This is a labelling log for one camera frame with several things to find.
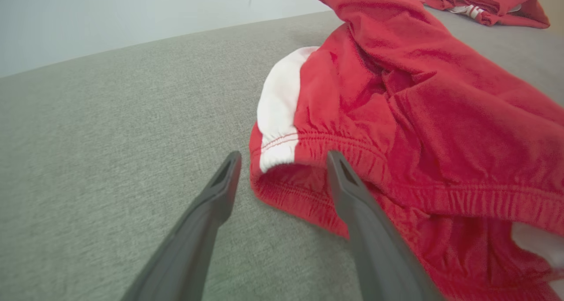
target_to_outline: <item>red cloth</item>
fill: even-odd
[[[304,50],[295,112],[292,80],[265,82],[261,100],[280,82],[283,104],[259,103],[256,196],[347,237],[327,183],[327,152],[338,150],[450,299],[556,300],[546,282],[558,275],[510,231],[521,221],[564,237],[564,109],[417,0],[320,1],[345,24]],[[265,134],[262,115],[286,111],[293,129]]]
[[[472,15],[477,22],[484,26],[496,23],[506,26],[532,26],[545,29],[550,26],[548,17],[544,14],[538,0],[421,0],[428,6],[438,10],[448,10],[455,6],[475,6],[477,15]]]

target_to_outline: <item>red garment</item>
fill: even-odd
[[[506,26],[550,26],[538,0],[421,0],[431,8],[466,14],[484,26],[496,23]]]
[[[417,0],[320,1],[345,24],[264,82],[256,196],[346,237],[327,183],[338,150],[445,295],[556,299],[556,271],[510,232],[520,221],[564,237],[564,110]]]

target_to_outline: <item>clothing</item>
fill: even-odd
[[[564,237],[564,109],[417,0],[320,1],[345,24],[266,78],[256,196],[346,237],[327,182],[338,150],[449,298],[557,299],[559,264],[511,232],[518,221]]]
[[[464,14],[484,26],[548,28],[550,23],[538,0],[421,0],[428,6]]]

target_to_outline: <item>textured gray tabletop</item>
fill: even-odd
[[[564,103],[564,42],[431,10]],[[346,241],[258,201],[248,138],[280,58],[323,12],[169,38],[0,78],[0,300],[117,300],[231,150],[243,169],[205,300],[358,300]]]

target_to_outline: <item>wall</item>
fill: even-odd
[[[0,77],[162,38],[324,10],[317,0],[0,0]]]

